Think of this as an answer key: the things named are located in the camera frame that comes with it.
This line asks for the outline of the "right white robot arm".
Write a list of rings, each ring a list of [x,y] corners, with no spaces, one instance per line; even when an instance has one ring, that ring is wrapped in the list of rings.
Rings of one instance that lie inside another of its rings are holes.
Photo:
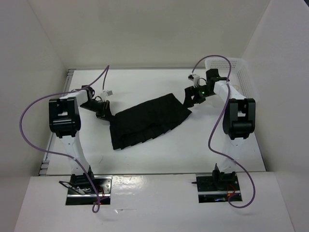
[[[214,95],[223,100],[225,106],[222,116],[223,132],[226,135],[222,151],[225,159],[222,164],[215,165],[211,176],[197,177],[195,184],[201,192],[234,190],[240,149],[255,129],[256,102],[239,93],[227,78],[219,75],[218,69],[207,70],[205,85],[200,84],[202,78],[197,74],[190,74],[188,79],[193,81],[193,86],[184,90],[184,106],[191,108]]]

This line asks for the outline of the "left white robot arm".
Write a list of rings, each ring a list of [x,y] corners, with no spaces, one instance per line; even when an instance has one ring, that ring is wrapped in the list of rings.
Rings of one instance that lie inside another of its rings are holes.
[[[49,128],[65,148],[71,168],[70,183],[85,193],[96,188],[96,181],[91,166],[85,158],[80,142],[81,118],[79,108],[95,113],[98,119],[109,121],[112,118],[110,102],[106,95],[94,96],[91,87],[82,86],[58,99],[51,99],[49,107]]]

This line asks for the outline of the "black pleated skirt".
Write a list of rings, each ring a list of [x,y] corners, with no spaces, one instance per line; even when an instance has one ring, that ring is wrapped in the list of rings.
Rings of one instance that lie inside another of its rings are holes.
[[[110,120],[113,149],[155,139],[182,124],[191,113],[172,93],[123,110]]]

